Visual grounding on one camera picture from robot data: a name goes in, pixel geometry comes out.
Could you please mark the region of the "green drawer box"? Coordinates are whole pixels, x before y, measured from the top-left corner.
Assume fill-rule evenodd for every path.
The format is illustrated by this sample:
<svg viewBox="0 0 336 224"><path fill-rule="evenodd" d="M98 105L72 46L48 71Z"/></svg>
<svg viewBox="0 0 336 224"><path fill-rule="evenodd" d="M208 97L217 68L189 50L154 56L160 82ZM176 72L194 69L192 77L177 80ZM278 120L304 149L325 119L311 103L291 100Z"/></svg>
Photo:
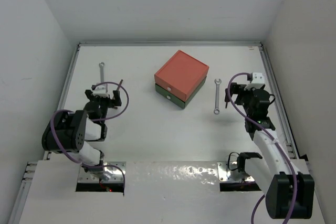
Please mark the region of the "green drawer box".
<svg viewBox="0 0 336 224"><path fill-rule="evenodd" d="M165 97L175 105L177 105L181 109L185 109L186 106L191 102L191 100L195 97L195 95L199 92L199 90L202 88L202 86L205 84L207 79L207 76L202 80L202 82L195 88L193 93L190 95L190 97L186 101L182 101L172 93L168 92L167 90L163 89L161 86L155 84L155 90L158 94Z"/></svg>

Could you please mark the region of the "metal base plate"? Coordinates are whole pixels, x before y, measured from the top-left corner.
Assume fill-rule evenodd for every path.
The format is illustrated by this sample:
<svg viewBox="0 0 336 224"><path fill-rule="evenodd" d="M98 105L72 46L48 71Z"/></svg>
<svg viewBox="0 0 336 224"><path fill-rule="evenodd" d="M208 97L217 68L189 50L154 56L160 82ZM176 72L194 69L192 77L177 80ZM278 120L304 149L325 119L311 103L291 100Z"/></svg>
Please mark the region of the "metal base plate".
<svg viewBox="0 0 336 224"><path fill-rule="evenodd" d="M103 162L103 168L81 166L78 174L79 183L123 183L126 174L126 162Z"/></svg>
<svg viewBox="0 0 336 224"><path fill-rule="evenodd" d="M218 178L221 183L253 183L253 177L246 173L240 173L234 170L237 167L237 162L233 161L228 164L227 161L218 162Z"/></svg>

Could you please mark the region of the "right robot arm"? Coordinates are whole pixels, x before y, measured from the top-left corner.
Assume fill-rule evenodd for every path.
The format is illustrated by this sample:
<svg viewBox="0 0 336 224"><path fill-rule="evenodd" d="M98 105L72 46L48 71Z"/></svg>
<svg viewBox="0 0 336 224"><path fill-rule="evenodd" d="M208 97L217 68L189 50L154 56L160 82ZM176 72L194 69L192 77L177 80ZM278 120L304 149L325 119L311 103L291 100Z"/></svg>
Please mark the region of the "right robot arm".
<svg viewBox="0 0 336 224"><path fill-rule="evenodd" d="M245 129L259 152L242 152L237 170L252 176L264 193L266 209L272 219L309 219L312 216L314 180L295 166L278 141L276 128L268 116L272 101L264 89L230 83L225 102L241 105Z"/></svg>

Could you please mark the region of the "silver wrench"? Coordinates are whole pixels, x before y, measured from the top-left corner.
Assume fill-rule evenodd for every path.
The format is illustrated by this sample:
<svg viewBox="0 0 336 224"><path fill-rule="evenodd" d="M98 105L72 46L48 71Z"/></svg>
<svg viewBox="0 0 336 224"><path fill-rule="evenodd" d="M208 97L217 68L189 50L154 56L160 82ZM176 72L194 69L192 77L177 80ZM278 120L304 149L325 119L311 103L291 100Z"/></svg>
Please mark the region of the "silver wrench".
<svg viewBox="0 0 336 224"><path fill-rule="evenodd" d="M101 82L101 83L104 82L104 66L105 66L104 62L100 62L100 63L99 63L99 68L100 68L100 82ZM106 85L106 84L103 84L102 86L103 86L105 92L107 92L107 85Z"/></svg>
<svg viewBox="0 0 336 224"><path fill-rule="evenodd" d="M219 93L220 93L220 84L221 84L222 81L221 81L221 79L215 79L214 82L216 84L214 114L218 115L218 114L220 114L220 109L219 109Z"/></svg>

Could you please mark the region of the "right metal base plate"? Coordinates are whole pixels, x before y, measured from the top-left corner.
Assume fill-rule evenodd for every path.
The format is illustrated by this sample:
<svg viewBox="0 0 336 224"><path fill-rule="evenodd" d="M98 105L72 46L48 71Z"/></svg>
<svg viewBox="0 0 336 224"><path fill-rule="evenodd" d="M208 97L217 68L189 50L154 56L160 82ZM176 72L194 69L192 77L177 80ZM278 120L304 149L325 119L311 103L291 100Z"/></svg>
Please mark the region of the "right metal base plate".
<svg viewBox="0 0 336 224"><path fill-rule="evenodd" d="M233 161L228 164L227 161L218 162L218 178L221 183L253 183L253 177L246 173L240 173L234 170L237 167L237 162Z"/></svg>

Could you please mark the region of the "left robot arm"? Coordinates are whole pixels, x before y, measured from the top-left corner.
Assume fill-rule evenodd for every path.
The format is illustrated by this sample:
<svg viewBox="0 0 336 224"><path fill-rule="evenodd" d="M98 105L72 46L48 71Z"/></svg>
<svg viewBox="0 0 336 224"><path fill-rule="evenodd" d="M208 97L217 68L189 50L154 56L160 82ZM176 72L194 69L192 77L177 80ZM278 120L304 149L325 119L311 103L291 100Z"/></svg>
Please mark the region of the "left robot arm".
<svg viewBox="0 0 336 224"><path fill-rule="evenodd" d="M107 172L103 167L102 151L93 148L89 142L102 142L107 136L107 126L104 122L109 109L116 109L122 105L120 91L113 90L113 97L95 90L86 90L89 100L82 110L75 112L60 111L46 127L41 144L45 151L63 154L62 150L75 160L78 160L84 171L102 176Z"/></svg>

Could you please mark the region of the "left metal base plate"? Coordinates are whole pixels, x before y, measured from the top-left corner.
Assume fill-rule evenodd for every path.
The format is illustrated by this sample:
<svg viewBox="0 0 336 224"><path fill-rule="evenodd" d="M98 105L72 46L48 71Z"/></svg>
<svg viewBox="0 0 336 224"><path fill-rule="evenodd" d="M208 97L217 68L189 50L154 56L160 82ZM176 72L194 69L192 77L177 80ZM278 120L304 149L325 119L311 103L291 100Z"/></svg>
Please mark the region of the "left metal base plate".
<svg viewBox="0 0 336 224"><path fill-rule="evenodd" d="M103 168L81 166L78 174L79 183L123 183L126 174L126 162L103 162Z"/></svg>

